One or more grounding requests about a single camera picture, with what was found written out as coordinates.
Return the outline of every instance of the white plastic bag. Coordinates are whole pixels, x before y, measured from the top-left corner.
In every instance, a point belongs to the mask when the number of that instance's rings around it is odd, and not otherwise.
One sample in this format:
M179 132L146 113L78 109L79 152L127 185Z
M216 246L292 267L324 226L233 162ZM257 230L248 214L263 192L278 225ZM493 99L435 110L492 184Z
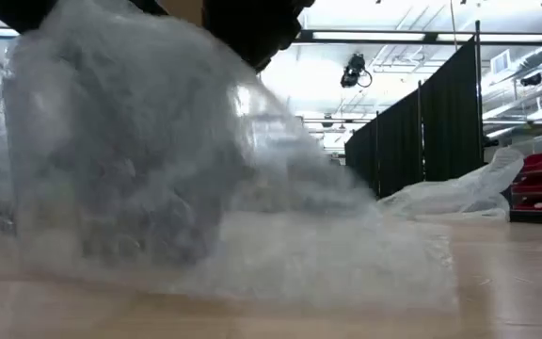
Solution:
M509 202L501 195L524 166L524 155L499 149L492 162L459 179L419 183L379 202L383 213L420 220L509 219Z
M385 227L367 189L188 23L60 1L18 41L0 93L24 270L202 297L454 306L446 239Z

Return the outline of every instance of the black drape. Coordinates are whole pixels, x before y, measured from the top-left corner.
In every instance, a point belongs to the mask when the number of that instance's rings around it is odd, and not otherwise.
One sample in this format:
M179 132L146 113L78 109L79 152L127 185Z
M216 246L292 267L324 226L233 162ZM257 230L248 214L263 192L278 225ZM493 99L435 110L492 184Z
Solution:
M427 181L458 178L483 165L475 47L472 40L465 44L422 86Z
M418 101L416 90L376 119L381 198L423 180Z
M377 193L377 123L359 129L344 146L346 166Z

